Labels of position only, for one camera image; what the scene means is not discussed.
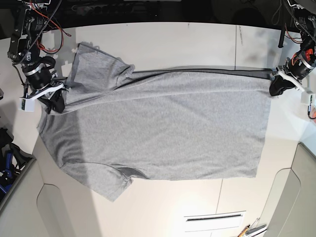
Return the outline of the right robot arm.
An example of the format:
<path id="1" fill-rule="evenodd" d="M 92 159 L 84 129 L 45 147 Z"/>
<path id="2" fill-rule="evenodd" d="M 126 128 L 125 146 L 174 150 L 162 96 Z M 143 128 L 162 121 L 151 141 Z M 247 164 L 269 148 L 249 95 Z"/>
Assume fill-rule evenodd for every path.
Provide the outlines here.
<path id="1" fill-rule="evenodd" d="M 22 111 L 34 111 L 36 100 L 45 105 L 47 113 L 54 111 L 60 114 L 65 108 L 62 96 L 65 86 L 54 69 L 56 61 L 53 55 L 59 52 L 59 49 L 49 50 L 41 43 L 42 35 L 50 24 L 53 24 L 62 36 L 65 35 L 61 26 L 53 21 L 61 4 L 62 2 L 58 1 L 53 11 L 47 15 L 41 9 L 50 5 L 48 0 L 24 0 L 19 7 L 7 56 L 23 86 L 19 105 Z"/>

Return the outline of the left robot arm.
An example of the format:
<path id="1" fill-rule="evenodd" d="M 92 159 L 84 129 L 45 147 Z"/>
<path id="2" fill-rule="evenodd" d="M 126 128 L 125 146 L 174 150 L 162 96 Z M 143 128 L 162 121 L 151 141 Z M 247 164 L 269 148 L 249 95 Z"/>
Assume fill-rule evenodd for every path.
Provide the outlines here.
<path id="1" fill-rule="evenodd" d="M 302 80 L 316 68 L 316 2 L 281 0 L 278 11 L 281 17 L 278 48 L 283 47 L 284 38 L 288 37 L 299 45 L 299 50 L 271 73 L 269 93 L 271 96 L 279 96 L 286 90 L 295 88 L 310 94 L 311 92 L 302 86 Z M 284 16 L 286 13 L 299 31 L 299 39 L 295 39 L 289 33 Z"/>

